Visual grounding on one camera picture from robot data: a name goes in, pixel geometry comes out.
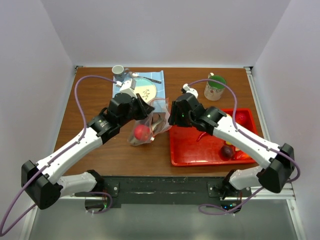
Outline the red apple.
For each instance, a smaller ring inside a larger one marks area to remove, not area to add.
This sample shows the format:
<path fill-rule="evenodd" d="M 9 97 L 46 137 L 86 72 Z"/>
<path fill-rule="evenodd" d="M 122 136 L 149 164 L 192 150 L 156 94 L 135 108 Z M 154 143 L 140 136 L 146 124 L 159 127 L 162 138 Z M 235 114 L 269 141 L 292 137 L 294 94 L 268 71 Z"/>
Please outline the red apple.
<path fill-rule="evenodd" d="M 151 130 L 148 126 L 139 124 L 133 130 L 134 137 L 141 142 L 145 142 L 150 138 Z"/>

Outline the clear zip top bag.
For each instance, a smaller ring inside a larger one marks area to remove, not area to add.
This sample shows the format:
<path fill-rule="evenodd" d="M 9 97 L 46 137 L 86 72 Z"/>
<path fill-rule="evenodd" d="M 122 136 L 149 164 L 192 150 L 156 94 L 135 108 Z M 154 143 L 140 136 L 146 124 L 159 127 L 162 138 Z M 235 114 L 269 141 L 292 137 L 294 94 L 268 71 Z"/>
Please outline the clear zip top bag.
<path fill-rule="evenodd" d="M 157 135 L 167 132 L 172 127 L 168 123 L 170 117 L 169 98 L 154 98 L 148 104 L 154 107 L 154 110 L 147 118 L 134 122 L 127 139 L 133 147 L 153 142 Z"/>

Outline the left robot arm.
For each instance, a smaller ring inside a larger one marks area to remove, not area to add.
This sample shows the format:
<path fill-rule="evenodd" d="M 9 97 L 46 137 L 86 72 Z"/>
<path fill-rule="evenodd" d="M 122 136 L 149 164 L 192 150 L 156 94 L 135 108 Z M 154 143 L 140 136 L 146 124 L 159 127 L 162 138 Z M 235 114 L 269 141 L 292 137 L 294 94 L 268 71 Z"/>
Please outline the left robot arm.
<path fill-rule="evenodd" d="M 96 171 L 88 170 L 72 176 L 64 176 L 64 173 L 119 134 L 121 127 L 128 122 L 144 120 L 154 109 L 139 94 L 116 94 L 108 107 L 103 108 L 76 137 L 44 159 L 36 163 L 28 160 L 22 165 L 22 189 L 41 210 L 73 193 L 88 192 L 99 196 L 104 190 L 104 180 Z"/>

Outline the red chili pepper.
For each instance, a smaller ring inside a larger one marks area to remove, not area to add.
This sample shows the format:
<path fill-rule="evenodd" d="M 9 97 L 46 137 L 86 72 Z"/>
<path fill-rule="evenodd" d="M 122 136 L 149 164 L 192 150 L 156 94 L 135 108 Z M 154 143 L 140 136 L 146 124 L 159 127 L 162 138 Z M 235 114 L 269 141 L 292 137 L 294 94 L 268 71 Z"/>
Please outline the red chili pepper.
<path fill-rule="evenodd" d="M 196 139 L 197 142 L 199 142 L 203 137 L 207 136 L 208 134 L 206 132 L 202 132 L 198 138 Z"/>

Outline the grey toy fish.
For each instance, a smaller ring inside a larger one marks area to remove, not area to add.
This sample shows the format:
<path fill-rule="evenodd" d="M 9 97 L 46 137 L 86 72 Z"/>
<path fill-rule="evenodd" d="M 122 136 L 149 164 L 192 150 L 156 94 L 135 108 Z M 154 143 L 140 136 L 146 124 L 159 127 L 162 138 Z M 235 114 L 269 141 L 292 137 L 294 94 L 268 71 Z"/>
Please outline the grey toy fish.
<path fill-rule="evenodd" d="M 134 137 L 134 129 L 138 125 L 145 125 L 150 128 L 151 133 L 147 141 L 139 141 Z M 157 118 L 152 117 L 152 119 L 137 121 L 133 126 L 130 136 L 128 137 L 128 142 L 130 143 L 131 146 L 134 146 L 134 147 L 151 143 L 155 139 L 156 134 L 158 134 L 162 130 L 164 125 L 165 125 L 165 121 L 162 117 L 160 117 L 160 115 Z"/>

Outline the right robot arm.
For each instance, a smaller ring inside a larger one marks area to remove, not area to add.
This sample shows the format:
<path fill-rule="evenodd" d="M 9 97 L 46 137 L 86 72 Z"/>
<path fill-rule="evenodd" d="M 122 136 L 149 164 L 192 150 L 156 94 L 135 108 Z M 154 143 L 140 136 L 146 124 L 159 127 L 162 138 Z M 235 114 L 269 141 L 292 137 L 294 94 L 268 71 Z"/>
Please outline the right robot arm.
<path fill-rule="evenodd" d="M 172 102 L 168 123 L 184 128 L 195 127 L 231 143 L 248 154 L 257 167 L 232 170 L 224 178 L 220 189 L 230 197 L 247 187 L 261 186 L 272 193 L 280 193 L 296 166 L 294 149 L 289 144 L 279 146 L 265 140 L 234 122 L 221 109 L 205 108 L 192 93 L 184 93 Z"/>

